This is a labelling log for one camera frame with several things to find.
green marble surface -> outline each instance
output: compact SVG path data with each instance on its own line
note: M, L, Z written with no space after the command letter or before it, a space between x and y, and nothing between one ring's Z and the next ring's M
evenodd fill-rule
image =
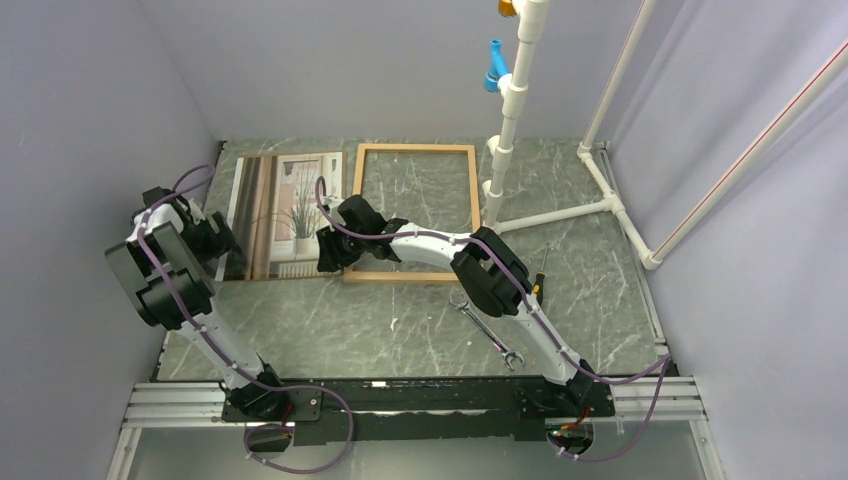
M266 152L343 151L346 192L361 142L473 144L482 182L491 177L484 139L281 139L226 144L205 209L227 212L236 160ZM600 199L577 160L577 140L515 142L500 219L535 215ZM446 231L470 231L467 163L460 154L374 153L366 159L364 197L387 218ZM653 363L654 332L627 240L609 213L503 234L531 272L545 268L545 311L560 334L601 373L635 373ZM363 261L361 269L426 270ZM217 283L221 315L286 378L508 375L500 355L469 319L448 305L449 286L344 283L341 278ZM535 359L504 325L489 324L527 357L516 374L535 374ZM159 378L217 379L182 337L169 335Z

wrench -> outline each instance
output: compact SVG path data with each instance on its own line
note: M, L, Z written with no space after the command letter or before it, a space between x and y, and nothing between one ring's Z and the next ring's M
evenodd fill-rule
M451 294L450 298L448 299L448 303L450 303L450 306L453 307L455 310L459 310L460 312L464 313L466 317L474 321L474 324L477 325L477 328L479 328L483 332L483 334L485 334L489 338L489 340L492 341L492 344L494 344L495 348L498 349L498 352L503 357L504 363L506 364L506 368L514 372L515 366L513 365L513 363L515 362L515 360L521 362L522 367L524 366L524 355L522 355L521 352L515 351L507 347L506 344L503 343L503 341L500 339L500 337L498 337L494 330L489 328L489 326L486 325L483 319L477 316L477 313L471 309L471 302L468 301L467 297L463 296L461 300L454 300L453 294Z

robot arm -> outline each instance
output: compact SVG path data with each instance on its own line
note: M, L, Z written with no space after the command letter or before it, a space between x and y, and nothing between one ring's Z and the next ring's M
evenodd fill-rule
M161 187L144 193L146 210L167 195ZM280 386L270 365L264 363L250 345L230 329L218 315L212 297L215 290L203 265L230 250L237 250L232 231L223 215L209 217L182 196L133 217L133 232L125 241L106 251L106 260L130 298L139 316L150 326L165 329L191 341L224 376L227 400L244 414L256 418L280 418L288 406L285 393L269 392L254 385L224 359L265 385ZM144 238L180 295L192 322L189 322L161 276L138 242L143 223Z
M317 232L321 251L319 271L338 271L366 252L379 259L420 262L452 269L474 306L489 316L503 317L536 357L542 376L565 393L574 407L580 409L584 406L592 379L566 362L562 353L590 372L591 367L568 347L550 323L536 296L530 293L527 267L494 231L481 227L473 234L455 234L428 230L405 219L384 220L359 195L343 202L327 197L322 203L329 216L350 232L394 237L359 239L333 227L325 227ZM484 267L483 262L491 260L490 255L475 243L468 242L469 238L488 246L522 288L517 289L499 267Z

white wall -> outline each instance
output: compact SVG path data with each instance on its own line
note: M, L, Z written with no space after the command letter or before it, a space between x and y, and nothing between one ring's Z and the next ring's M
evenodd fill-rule
M0 478L104 478L162 330L103 252L144 189L214 158L132 0L13 0L0 14Z
M219 138L500 131L501 100L482 87L488 44L503 40L512 65L518 22L494 0L140 1ZM518 135L582 136L638 6L551 2ZM679 8L655 9L642 65ZM642 72L628 72L611 119ZM611 136L606 123L599 139Z
M846 37L836 0L687 2L613 137L650 246ZM848 75L836 83L649 275L730 478L848 474Z

wooden frame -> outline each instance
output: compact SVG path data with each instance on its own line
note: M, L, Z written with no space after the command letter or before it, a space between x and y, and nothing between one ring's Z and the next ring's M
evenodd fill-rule
M405 143L360 143L356 152L356 171L353 175L353 194L362 194L365 182L365 156L369 151L401 153L465 153L468 155L468 181L471 187L471 230L480 228L480 198L477 191L477 155L474 145L435 145ZM348 267L346 282L450 284L458 282L453 272L364 272Z

